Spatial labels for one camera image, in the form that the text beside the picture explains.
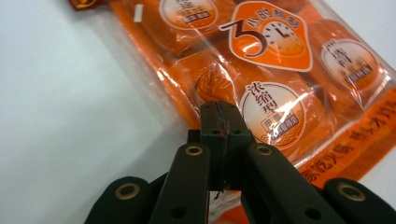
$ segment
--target transparent plastic wrapper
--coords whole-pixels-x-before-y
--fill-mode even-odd
[[[396,145],[395,71],[320,0],[106,4],[191,129],[203,103],[237,105],[256,140],[318,187],[359,179]],[[247,222],[235,198],[212,203],[214,223]]]

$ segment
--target plastic packaging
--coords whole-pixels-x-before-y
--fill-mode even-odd
[[[395,71],[320,0],[107,4],[191,129],[201,104],[238,105],[256,140],[319,187],[396,145]]]

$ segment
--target white table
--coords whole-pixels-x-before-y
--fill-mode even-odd
[[[394,0],[327,2],[396,68]],[[83,223],[116,178],[168,170],[186,128],[152,98],[158,83],[131,78],[123,41],[105,9],[0,2],[0,223]],[[361,181],[393,207],[395,159]]]

